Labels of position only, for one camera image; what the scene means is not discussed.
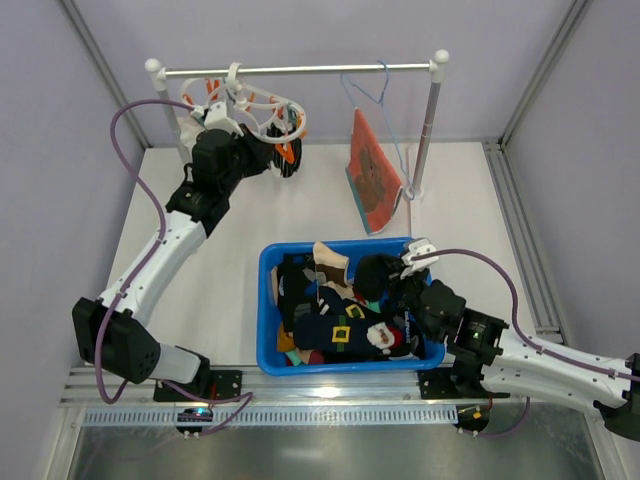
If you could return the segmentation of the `black white pinstripe sock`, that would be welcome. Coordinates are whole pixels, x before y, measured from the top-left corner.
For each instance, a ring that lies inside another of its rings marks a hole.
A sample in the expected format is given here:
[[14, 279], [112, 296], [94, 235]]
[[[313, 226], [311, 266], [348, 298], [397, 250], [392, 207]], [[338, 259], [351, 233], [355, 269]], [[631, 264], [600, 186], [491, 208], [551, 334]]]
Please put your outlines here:
[[282, 178], [290, 178], [300, 168], [302, 161], [302, 140], [294, 139], [285, 144], [275, 144], [271, 163]]

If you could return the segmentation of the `white oval clip hanger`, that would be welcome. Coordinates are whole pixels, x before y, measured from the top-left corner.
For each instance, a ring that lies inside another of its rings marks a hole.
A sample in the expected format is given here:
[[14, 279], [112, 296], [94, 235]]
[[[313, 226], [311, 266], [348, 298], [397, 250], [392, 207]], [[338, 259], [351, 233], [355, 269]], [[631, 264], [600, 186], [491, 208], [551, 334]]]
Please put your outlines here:
[[191, 117], [191, 110], [196, 105], [208, 107], [223, 101], [228, 115], [241, 130], [246, 128], [262, 142], [275, 145], [303, 139], [307, 133], [307, 118], [301, 105], [247, 83], [240, 77], [240, 67], [234, 62], [223, 77], [185, 80], [180, 88], [180, 100], [190, 112], [180, 117]]

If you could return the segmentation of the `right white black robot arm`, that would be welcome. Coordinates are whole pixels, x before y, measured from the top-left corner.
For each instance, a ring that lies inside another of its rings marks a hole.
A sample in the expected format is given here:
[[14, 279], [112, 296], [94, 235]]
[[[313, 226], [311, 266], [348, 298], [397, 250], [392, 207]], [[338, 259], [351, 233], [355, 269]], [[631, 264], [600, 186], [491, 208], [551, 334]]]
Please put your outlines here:
[[622, 438], [639, 438], [639, 357], [605, 357], [523, 333], [473, 310], [438, 280], [393, 273], [389, 295], [420, 331], [453, 356], [451, 377], [465, 396], [520, 395], [603, 421]]

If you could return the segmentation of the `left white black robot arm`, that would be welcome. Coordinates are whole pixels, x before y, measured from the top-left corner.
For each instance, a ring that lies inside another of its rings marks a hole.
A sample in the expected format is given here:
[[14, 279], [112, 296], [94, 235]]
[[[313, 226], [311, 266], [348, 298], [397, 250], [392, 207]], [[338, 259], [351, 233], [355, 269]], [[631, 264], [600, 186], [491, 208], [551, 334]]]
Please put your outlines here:
[[186, 348], [161, 344], [147, 325], [156, 304], [187, 258], [230, 208], [241, 180], [268, 170], [272, 146], [249, 131], [206, 130], [197, 136], [180, 186], [160, 212], [160, 225], [139, 256], [97, 299], [79, 299], [72, 320], [79, 354], [100, 375], [178, 386], [201, 397], [210, 385], [210, 361]]

